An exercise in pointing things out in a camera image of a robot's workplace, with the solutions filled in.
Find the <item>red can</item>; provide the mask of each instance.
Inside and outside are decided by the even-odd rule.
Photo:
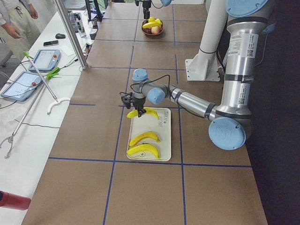
[[[26,210],[31,202],[30,198],[0,191],[0,207],[15,210]]]

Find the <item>person's hand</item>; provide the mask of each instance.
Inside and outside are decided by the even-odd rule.
[[[30,11],[31,11],[31,17],[33,19],[37,19],[38,18],[38,12],[36,11],[36,9],[33,7],[32,4],[29,4],[29,8],[30,8]]]
[[[20,32],[18,29],[8,23],[2,25],[2,27],[6,30],[6,32],[12,36],[14,39],[21,38]]]

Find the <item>pants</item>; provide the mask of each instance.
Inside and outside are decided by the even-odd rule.
[[[38,36],[41,34],[38,27],[34,23],[27,9],[19,3],[20,10],[11,9],[8,11],[10,24],[16,27],[21,33],[21,38],[14,39],[5,29],[0,26],[0,36],[6,41],[10,50],[14,55],[22,61],[24,51],[28,51],[35,43]]]

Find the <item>smartphone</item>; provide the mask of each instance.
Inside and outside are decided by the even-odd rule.
[[[44,42],[44,47],[58,45],[58,40]]]

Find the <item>black mouse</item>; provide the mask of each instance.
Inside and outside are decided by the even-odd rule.
[[[64,39],[64,38],[66,38],[66,35],[58,33],[55,35],[55,38],[56,39]]]

